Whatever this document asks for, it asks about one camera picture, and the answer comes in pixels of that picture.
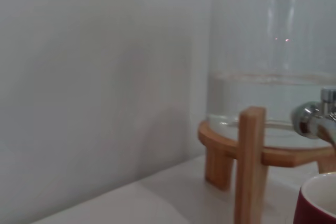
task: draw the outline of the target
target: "red mug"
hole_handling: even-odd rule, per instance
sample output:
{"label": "red mug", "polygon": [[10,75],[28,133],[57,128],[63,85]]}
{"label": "red mug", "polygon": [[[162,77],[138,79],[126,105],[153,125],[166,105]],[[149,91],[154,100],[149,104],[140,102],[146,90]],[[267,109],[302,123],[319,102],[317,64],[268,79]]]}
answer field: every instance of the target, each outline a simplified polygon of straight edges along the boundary
{"label": "red mug", "polygon": [[293,224],[336,224],[336,173],[318,175],[302,185]]}

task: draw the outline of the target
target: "white mug rim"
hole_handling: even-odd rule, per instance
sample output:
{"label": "white mug rim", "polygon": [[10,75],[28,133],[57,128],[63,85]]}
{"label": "white mug rim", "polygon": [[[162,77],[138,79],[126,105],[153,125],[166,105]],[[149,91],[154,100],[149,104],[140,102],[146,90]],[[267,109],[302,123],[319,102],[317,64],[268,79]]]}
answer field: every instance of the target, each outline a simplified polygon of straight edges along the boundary
{"label": "white mug rim", "polygon": [[301,193],[303,197],[305,198],[306,201],[308,201],[309,204],[313,205],[317,209],[319,209],[321,212],[324,212],[326,215],[329,215],[333,218],[336,219],[336,214],[333,214],[329,211],[326,211],[325,209],[319,207],[316,205],[308,196],[307,196],[307,187],[309,187],[312,183],[315,183],[317,180],[322,180],[322,179],[329,179],[329,178],[334,178],[336,180],[336,173],[326,173],[326,174],[320,174],[315,177],[310,178],[307,180],[302,186],[301,186]]}

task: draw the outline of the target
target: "glass jar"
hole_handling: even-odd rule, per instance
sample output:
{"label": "glass jar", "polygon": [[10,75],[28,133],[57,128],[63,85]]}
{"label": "glass jar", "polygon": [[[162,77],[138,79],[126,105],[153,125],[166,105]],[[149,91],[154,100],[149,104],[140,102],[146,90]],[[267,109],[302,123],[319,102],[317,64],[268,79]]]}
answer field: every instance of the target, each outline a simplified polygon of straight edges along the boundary
{"label": "glass jar", "polygon": [[207,118],[237,139],[238,115],[267,109],[265,144],[326,145],[292,130],[291,111],[336,84],[336,0],[213,0]]}

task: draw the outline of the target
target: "white wall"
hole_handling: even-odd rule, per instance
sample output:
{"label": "white wall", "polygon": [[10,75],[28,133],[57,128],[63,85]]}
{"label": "white wall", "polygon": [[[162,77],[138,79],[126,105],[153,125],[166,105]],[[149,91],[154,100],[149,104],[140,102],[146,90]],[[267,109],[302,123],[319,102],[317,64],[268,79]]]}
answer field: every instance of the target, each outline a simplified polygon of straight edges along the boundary
{"label": "white wall", "polygon": [[200,153],[210,0],[0,0],[0,223]]}

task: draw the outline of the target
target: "chrome tap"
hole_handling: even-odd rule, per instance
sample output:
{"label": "chrome tap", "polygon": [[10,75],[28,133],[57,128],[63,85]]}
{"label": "chrome tap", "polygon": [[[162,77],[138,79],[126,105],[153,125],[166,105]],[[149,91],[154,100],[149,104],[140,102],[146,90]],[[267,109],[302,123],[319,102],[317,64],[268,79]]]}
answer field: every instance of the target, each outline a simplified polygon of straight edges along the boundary
{"label": "chrome tap", "polygon": [[336,89],[323,88],[320,102],[307,102],[292,111],[294,130],[301,136],[322,139],[336,149]]}

